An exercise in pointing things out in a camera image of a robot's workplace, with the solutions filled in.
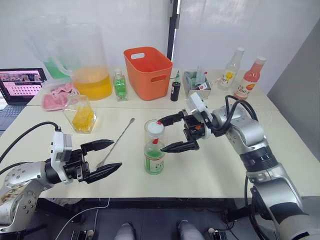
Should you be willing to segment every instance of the laptop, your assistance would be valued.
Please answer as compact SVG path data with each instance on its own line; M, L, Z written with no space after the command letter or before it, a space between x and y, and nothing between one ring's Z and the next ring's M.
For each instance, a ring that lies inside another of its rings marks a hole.
M41 84L46 80L42 68L0 69L0 92L7 103L0 110L0 136L41 90Z

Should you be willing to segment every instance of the bottle cap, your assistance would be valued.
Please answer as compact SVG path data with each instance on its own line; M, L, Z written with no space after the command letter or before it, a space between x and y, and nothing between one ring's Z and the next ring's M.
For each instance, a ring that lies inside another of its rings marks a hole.
M154 139L161 138L165 131L164 125L157 120L151 121L146 128L148 135Z
M266 59L265 57L263 57L263 56L258 56L258 57L256 58L256 60L255 60L255 63L256 63L256 64L261 64L261 65L263 65L263 64L265 64L266 61L267 61L267 59Z
M237 47L236 48L239 52L244 52L245 51L245 49L243 48L243 47Z
M116 78L122 78L121 69L116 68L116 69L114 70L114 76L115 76Z

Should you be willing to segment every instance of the pink bottle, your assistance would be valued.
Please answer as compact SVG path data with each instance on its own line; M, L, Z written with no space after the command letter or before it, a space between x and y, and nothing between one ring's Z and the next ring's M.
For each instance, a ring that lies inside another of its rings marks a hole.
M240 85L234 92L234 95L238 99L245 100L252 89L255 87L256 82L258 82L260 78L260 71L266 62L266 58L262 56L258 56L252 65L251 69L247 71L243 79L240 82Z

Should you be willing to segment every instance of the white bottle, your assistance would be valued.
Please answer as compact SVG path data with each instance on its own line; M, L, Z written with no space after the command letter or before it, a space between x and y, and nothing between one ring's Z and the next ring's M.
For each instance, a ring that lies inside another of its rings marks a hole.
M242 47L238 47L235 50L231 61L226 65L225 71L221 79L218 81L218 87L220 89L227 90L228 88L230 88L240 68L240 62L244 53L245 49Z

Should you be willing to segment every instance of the small black bottle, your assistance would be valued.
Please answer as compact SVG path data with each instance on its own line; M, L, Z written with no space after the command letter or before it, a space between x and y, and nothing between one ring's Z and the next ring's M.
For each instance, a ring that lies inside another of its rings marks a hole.
M180 82L180 75L179 71L176 73L175 79L173 80L172 87L171 87L171 101L176 102L178 101L179 97L179 90L180 90L181 82Z

